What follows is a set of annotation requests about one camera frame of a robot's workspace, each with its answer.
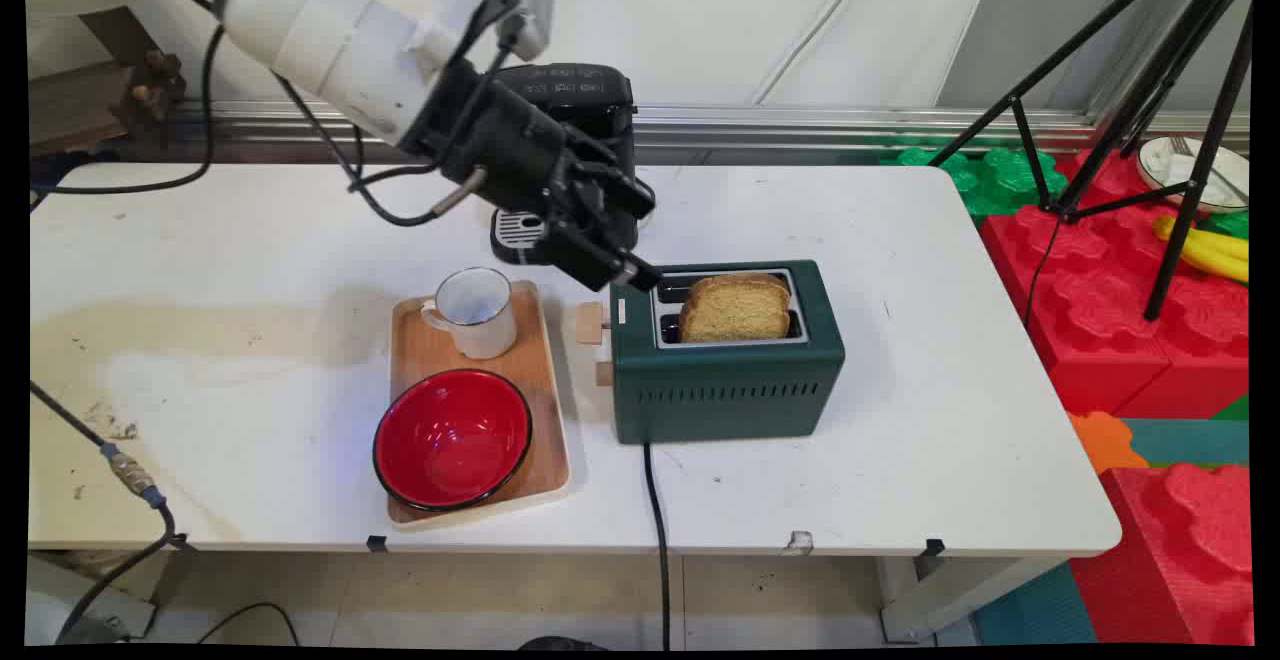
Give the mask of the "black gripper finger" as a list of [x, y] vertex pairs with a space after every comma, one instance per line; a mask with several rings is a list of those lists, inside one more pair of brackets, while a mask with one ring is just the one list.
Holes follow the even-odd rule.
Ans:
[[602, 200], [608, 208], [634, 217], [635, 221], [654, 212], [657, 196], [644, 182], [622, 171], [613, 162], [573, 162], [576, 180], [593, 182], [602, 191]]
[[662, 281], [662, 272], [655, 265], [646, 263], [613, 240], [591, 239], [567, 215], [545, 217], [545, 260], [591, 292], [603, 290], [607, 285], [650, 292]]

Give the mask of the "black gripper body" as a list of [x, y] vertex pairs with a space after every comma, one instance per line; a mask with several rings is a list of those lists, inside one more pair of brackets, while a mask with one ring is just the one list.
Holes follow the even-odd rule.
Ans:
[[486, 73], [462, 59], [442, 69], [404, 130], [404, 153], [451, 182], [476, 168], [477, 194], [506, 212], [567, 215], [598, 233], [613, 217], [573, 162], [613, 162], [613, 69], [552, 63]]

